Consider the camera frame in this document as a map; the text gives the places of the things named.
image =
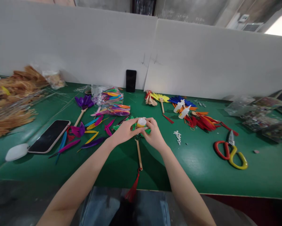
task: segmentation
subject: white glue bottle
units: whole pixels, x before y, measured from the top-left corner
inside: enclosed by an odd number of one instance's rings
[[[145,118],[145,117],[139,118],[136,127],[137,127],[137,128],[143,128],[143,127],[146,126],[146,123],[147,123],[147,121],[146,121],[146,118]]]
[[[174,113],[178,113],[179,110],[182,108],[182,106],[185,104],[185,99],[181,100],[181,102],[178,102],[175,109],[173,110]]]
[[[185,109],[182,111],[182,113],[180,113],[180,115],[179,115],[178,117],[179,117],[180,119],[183,119],[183,118],[188,114],[188,112],[190,111],[190,110],[189,110],[190,107],[191,107],[191,105],[189,105],[189,107],[185,108]]]

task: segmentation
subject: green work surface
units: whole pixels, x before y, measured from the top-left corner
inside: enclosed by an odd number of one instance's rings
[[[72,92],[73,89],[83,86],[83,84],[74,83],[68,85],[60,92],[69,92],[69,96],[75,95]],[[123,91],[123,93],[124,104],[131,106],[131,115],[156,119],[166,143],[200,193],[282,198],[282,144],[276,144],[259,133],[249,131],[241,124],[241,120],[229,116],[224,111],[227,102],[197,98],[207,106],[206,108],[199,107],[198,111],[208,111],[209,116],[223,121],[228,127],[239,133],[239,136],[235,137],[235,145],[248,161],[247,170],[235,169],[213,150],[215,141],[227,138],[228,130],[224,127],[209,133],[200,128],[192,131],[184,123],[184,120],[179,119],[178,114],[173,112],[172,104],[164,103],[165,115],[174,121],[174,124],[171,124],[162,116],[160,103],[156,107],[145,105],[143,91],[136,90],[135,93]],[[188,98],[188,100],[193,102],[196,99]],[[61,105],[61,102],[58,105],[57,102],[50,101],[39,103],[35,109],[39,113],[36,116],[37,119],[18,128],[25,128],[25,130],[0,139],[0,180],[23,180],[61,185],[94,153],[98,146],[83,149],[77,153],[79,147],[93,135],[85,134],[79,145],[60,155],[57,165],[55,165],[56,158],[48,159],[48,157],[57,151],[61,139],[47,154],[29,153],[19,160],[4,163],[4,157],[10,147],[24,142],[31,145],[53,121],[57,119],[70,120],[73,125],[80,114],[80,108],[74,99],[66,105]],[[94,117],[91,117],[90,114],[94,111],[96,111],[96,107],[88,109],[82,117],[82,122],[86,124],[91,121]],[[107,117],[110,117],[106,120],[107,123],[115,118],[114,116],[104,116],[104,118]],[[117,117],[114,125],[121,119],[122,117]],[[97,137],[106,136],[103,124],[93,130],[99,131]],[[173,134],[176,130],[181,133],[180,146]],[[167,172],[160,154],[145,139],[140,140],[140,150],[143,171],[140,173],[137,188],[170,190]],[[259,150],[260,153],[255,154],[253,150]],[[240,164],[237,156],[234,161]],[[130,188],[136,179],[138,162],[136,142],[131,139],[112,151],[95,185]]]

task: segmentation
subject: forearm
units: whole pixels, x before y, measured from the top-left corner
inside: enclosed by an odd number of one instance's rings
[[[160,151],[172,193],[188,225],[216,225],[205,202],[169,147]]]
[[[51,215],[56,216],[58,212],[64,215],[64,217],[66,215],[74,216],[78,207],[92,189],[113,148],[114,145],[107,139],[78,170],[76,170],[56,193],[39,221],[39,225],[41,225],[43,218],[45,219],[44,222],[48,223],[48,218],[50,218]]]

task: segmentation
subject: black smartphone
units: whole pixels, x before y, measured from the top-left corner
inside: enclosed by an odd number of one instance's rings
[[[133,93],[136,90],[137,71],[126,70],[126,91]]]
[[[71,124],[68,120],[56,120],[28,149],[30,153],[45,154],[51,151],[59,138]]]

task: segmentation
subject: scissors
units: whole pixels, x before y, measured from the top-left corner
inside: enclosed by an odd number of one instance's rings
[[[218,145],[220,143],[223,143],[224,144],[224,149],[225,149],[225,156],[219,151],[218,149]],[[232,146],[233,150],[230,154],[230,149],[229,149],[229,145]],[[233,134],[233,131],[231,130],[230,132],[230,135],[229,135],[229,140],[228,142],[225,142],[225,141],[217,141],[214,143],[214,148],[215,148],[215,151],[216,153],[223,159],[225,160],[229,160],[229,163],[234,166],[235,168],[237,169],[241,169],[241,170],[244,170],[244,169],[247,169],[248,167],[248,164],[247,164],[247,160],[245,159],[245,157],[243,156],[243,154],[241,152],[237,152],[237,147],[235,146],[235,141],[234,141],[234,134]],[[234,162],[233,162],[233,158],[234,158],[234,155],[235,154],[238,154],[241,161],[242,161],[242,166],[238,166],[236,165]]]

